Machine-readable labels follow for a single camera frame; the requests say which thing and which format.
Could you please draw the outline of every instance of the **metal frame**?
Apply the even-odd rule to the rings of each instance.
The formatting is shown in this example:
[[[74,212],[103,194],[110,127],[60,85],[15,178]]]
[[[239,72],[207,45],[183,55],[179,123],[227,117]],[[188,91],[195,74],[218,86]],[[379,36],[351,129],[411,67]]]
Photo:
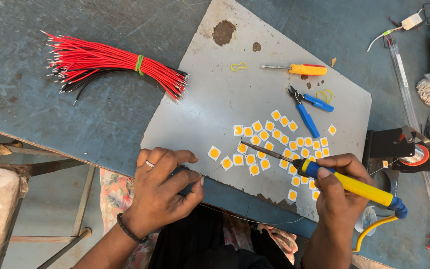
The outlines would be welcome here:
[[[27,164],[27,165],[13,165],[18,172],[27,171],[29,177],[38,176],[46,173],[55,172],[62,169],[72,168],[76,166],[83,165],[85,163],[80,162],[74,159],[68,159],[66,156],[54,153],[47,150],[41,149],[32,149],[32,148],[23,148],[21,142],[16,141],[16,143],[12,144],[0,144],[0,159],[2,155],[9,155],[12,153],[23,153],[23,154],[31,154],[31,155],[39,155],[39,156],[49,156],[49,157],[58,157],[65,158],[65,160],[59,161],[51,161],[37,164]],[[75,246],[79,241],[84,238],[87,238],[91,235],[91,229],[86,227],[81,229],[82,227],[82,219],[84,217],[84,213],[86,211],[87,200],[89,198],[89,192],[92,185],[92,179],[94,177],[96,168],[93,165],[89,166],[89,170],[87,171],[86,181],[84,183],[84,188],[82,190],[81,201],[79,203],[79,208],[77,210],[77,215],[75,217],[74,227],[71,232],[71,236],[18,236],[12,235],[14,225],[16,223],[16,219],[19,214],[19,210],[21,209],[22,199],[18,199],[17,205],[12,213],[11,220],[7,227],[7,233],[4,238],[4,244],[0,252],[0,268],[2,266],[4,257],[6,255],[6,251],[8,249],[9,243],[69,243],[59,252],[57,252],[54,256],[52,256],[49,260],[43,263],[38,269],[48,268],[51,264],[53,264],[57,259],[59,259],[63,254],[65,254],[69,249]]]

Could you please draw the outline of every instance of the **gray metal board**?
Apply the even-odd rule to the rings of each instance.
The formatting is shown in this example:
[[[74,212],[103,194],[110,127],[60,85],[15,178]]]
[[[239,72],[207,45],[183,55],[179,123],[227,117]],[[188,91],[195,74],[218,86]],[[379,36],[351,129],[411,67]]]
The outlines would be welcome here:
[[[212,32],[223,20],[230,21],[236,30],[229,44],[219,46],[212,40]],[[254,42],[260,43],[261,51],[252,51]],[[245,62],[248,69],[230,70],[231,64],[240,62]],[[212,1],[179,67],[191,74],[188,93],[178,103],[168,96],[163,97],[141,146],[192,150],[200,160],[187,166],[206,174],[220,166],[222,158],[232,158],[235,153],[240,136],[233,136],[234,125],[251,126],[257,120],[262,123],[273,121],[270,113],[275,109],[299,125],[292,133],[280,123],[275,124],[290,140],[311,136],[286,92],[291,84],[312,96],[318,90],[331,89],[335,95],[330,103],[335,107],[333,112],[327,113],[309,104],[305,107],[321,137],[328,136],[331,155],[351,152],[361,158],[371,108],[370,94],[330,67],[325,76],[310,76],[306,80],[286,71],[260,68],[263,64],[291,63],[325,65],[236,1]],[[330,124],[337,128],[334,136],[328,133]],[[274,138],[269,141],[275,145],[275,151],[284,150],[285,146]],[[222,151],[218,161],[207,156],[212,145]],[[250,176],[246,165],[234,166],[227,172],[220,168],[210,177],[300,215],[314,210],[315,201],[307,185],[292,186],[291,175],[278,167],[279,161],[271,157],[269,160],[271,168],[254,177]],[[298,192],[296,206],[287,199],[289,189]],[[317,212],[309,214],[308,218],[317,221]]]

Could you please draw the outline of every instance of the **yellow rubber band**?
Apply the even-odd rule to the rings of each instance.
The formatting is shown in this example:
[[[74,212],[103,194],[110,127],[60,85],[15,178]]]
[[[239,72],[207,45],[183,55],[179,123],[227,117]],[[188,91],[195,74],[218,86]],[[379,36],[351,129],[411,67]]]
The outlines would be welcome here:
[[[230,69],[232,70],[232,71],[236,71],[236,70],[238,70],[238,69],[247,69],[247,64],[246,63],[244,63],[244,62],[241,62],[241,63],[239,63],[239,64],[231,64],[230,65]]]
[[[327,91],[327,92],[329,92],[331,94],[331,98],[330,99],[328,99],[328,95],[325,94],[325,91]],[[316,98],[318,98],[318,94],[319,93],[321,94],[321,97],[322,97],[322,99],[323,99],[323,101],[325,103],[329,103],[329,102],[331,102],[333,100],[334,95],[333,95],[333,92],[330,89],[325,89],[325,90],[319,90],[319,91],[317,91],[316,92]]]

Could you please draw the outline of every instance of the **yellow soldering iron handle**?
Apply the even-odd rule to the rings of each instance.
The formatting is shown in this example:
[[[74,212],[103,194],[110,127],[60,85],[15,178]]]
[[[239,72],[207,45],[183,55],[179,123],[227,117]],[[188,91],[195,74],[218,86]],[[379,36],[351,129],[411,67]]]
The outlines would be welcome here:
[[[324,76],[328,69],[325,66],[311,64],[291,64],[290,74],[300,74],[305,76]]]
[[[345,190],[356,193],[385,206],[389,206],[391,204],[393,199],[393,195],[391,193],[387,193],[378,188],[362,183],[361,181],[354,180],[338,172],[335,172],[334,175],[341,182]]]
[[[317,178],[319,168],[321,168],[321,166],[317,165],[315,162],[305,159],[302,164],[301,171],[312,178]],[[370,199],[385,206],[391,205],[391,201],[393,199],[393,195],[391,193],[387,193],[378,188],[362,183],[361,181],[342,175],[336,172],[336,170],[334,170],[333,168],[325,168],[330,170],[331,173],[333,173],[338,178],[345,190],[350,191],[352,193],[356,193],[360,196],[363,196],[367,199]]]

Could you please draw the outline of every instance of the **yellow led phosphor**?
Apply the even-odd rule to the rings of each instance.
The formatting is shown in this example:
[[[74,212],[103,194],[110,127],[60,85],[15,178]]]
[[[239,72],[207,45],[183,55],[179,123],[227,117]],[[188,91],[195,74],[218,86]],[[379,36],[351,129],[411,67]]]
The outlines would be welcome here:
[[[273,129],[275,129],[275,124],[271,121],[267,121],[267,123],[265,123],[265,130],[272,133]]]
[[[300,177],[293,175],[293,178],[291,178],[291,184],[295,187],[300,187]]]
[[[288,118],[286,116],[283,116],[279,119],[279,123],[281,123],[281,125],[283,125],[283,127],[286,127],[290,121],[288,120]]]
[[[279,166],[281,168],[285,169],[285,170],[288,170],[288,165],[289,165],[289,163],[287,161],[285,161],[285,160],[280,160],[279,161]]]
[[[302,137],[297,137],[297,138],[295,139],[295,141],[296,141],[296,144],[298,144],[298,146],[304,146],[304,138],[302,138]]]
[[[308,178],[302,176],[302,182],[301,182],[301,184],[306,185],[307,183],[308,183]]]
[[[267,154],[263,153],[263,152],[260,152],[260,151],[257,151],[257,158],[260,159],[260,160],[264,160],[264,159],[267,158]]]
[[[242,136],[243,135],[243,125],[233,126],[233,135]]]
[[[245,156],[245,160],[247,161],[247,165],[253,165],[256,163],[255,155],[254,154],[248,154]]]
[[[296,175],[296,168],[293,166],[293,164],[288,164],[288,174],[289,175]]]
[[[291,121],[290,124],[288,124],[288,129],[294,133],[296,129],[298,129],[298,125],[294,121]]]
[[[259,145],[259,144],[261,143],[261,138],[260,138],[258,135],[254,134],[254,135],[251,137],[250,142],[251,142],[252,144]]]
[[[238,152],[240,152],[241,154],[245,155],[245,153],[246,153],[246,152],[247,152],[247,150],[248,150],[248,147],[247,147],[247,145],[242,144],[241,142],[239,142],[239,143],[238,143],[238,146],[237,146],[237,148],[236,148],[236,150],[237,150]]]
[[[283,156],[285,156],[286,158],[291,158],[292,152],[288,149],[285,148],[285,150],[283,150]]]
[[[274,121],[277,122],[281,118],[281,115],[278,112],[278,110],[275,110],[271,113],[271,117],[273,118]]]
[[[250,176],[256,176],[260,174],[260,169],[258,168],[258,164],[250,165]]]
[[[307,148],[303,147],[303,148],[302,148],[302,151],[300,152],[300,155],[301,155],[303,158],[307,158],[309,154],[310,154],[310,151],[309,151]]]
[[[323,153],[321,153],[321,150],[317,150],[314,152],[314,157],[317,159],[323,158]]]
[[[263,142],[265,142],[270,137],[270,134],[265,129],[261,129],[258,136],[263,140]]]
[[[293,202],[296,202],[296,196],[298,196],[298,193],[294,190],[290,189],[288,191],[288,199],[292,200]]]
[[[320,191],[313,191],[311,194],[313,201],[318,200],[318,197],[320,196]]]
[[[291,151],[298,150],[298,145],[296,144],[296,141],[294,141],[294,140],[288,142],[288,147],[290,148]]]
[[[314,150],[319,150],[321,148],[321,144],[318,140],[314,140],[313,144],[311,144],[313,146]]]
[[[305,146],[312,146],[313,144],[313,139],[311,137],[305,137]]]
[[[320,143],[322,147],[328,146],[328,138],[327,137],[321,138]]]
[[[323,157],[330,156],[330,149],[328,147],[324,147],[321,151],[323,152]]]
[[[266,169],[270,168],[270,161],[268,161],[268,159],[264,159],[260,161],[260,166],[261,166],[261,170],[265,171]]]
[[[314,186],[314,180],[308,181],[308,189],[313,190],[313,191],[317,190],[316,186]]]
[[[212,146],[208,151],[207,155],[216,161],[218,159],[218,156],[220,156],[220,153],[222,153],[221,150],[219,150],[215,146]]]
[[[271,151],[273,151],[273,148],[275,147],[275,145],[274,144],[272,144],[270,141],[267,141],[266,143],[265,143],[265,146],[263,147],[263,148],[266,148],[267,150],[271,150]]]
[[[244,127],[243,128],[243,137],[252,137],[254,134],[253,128],[251,127]]]
[[[281,134],[281,137],[279,138],[279,142],[282,143],[283,145],[287,146],[288,145],[288,140],[290,140],[289,137],[287,137],[284,134]]]
[[[328,128],[328,132],[331,135],[334,135],[336,133],[336,128],[333,125],[330,125],[330,127]]]
[[[280,139],[281,135],[282,135],[281,131],[280,131],[280,130],[278,130],[277,128],[274,128],[274,129],[273,129],[273,133],[271,134],[271,136],[272,136],[273,138],[275,138],[276,140],[278,140],[278,141],[279,141],[279,139]]]
[[[253,130],[258,133],[259,131],[261,131],[263,129],[263,126],[261,126],[260,121],[256,121],[254,122],[251,127],[253,127]]]
[[[233,166],[233,162],[230,160],[230,157],[226,156],[220,161],[220,165],[225,169],[225,171],[228,171]]]
[[[241,154],[234,154],[233,155],[233,165],[235,165],[235,166],[242,166],[243,165],[243,155],[241,155]]]

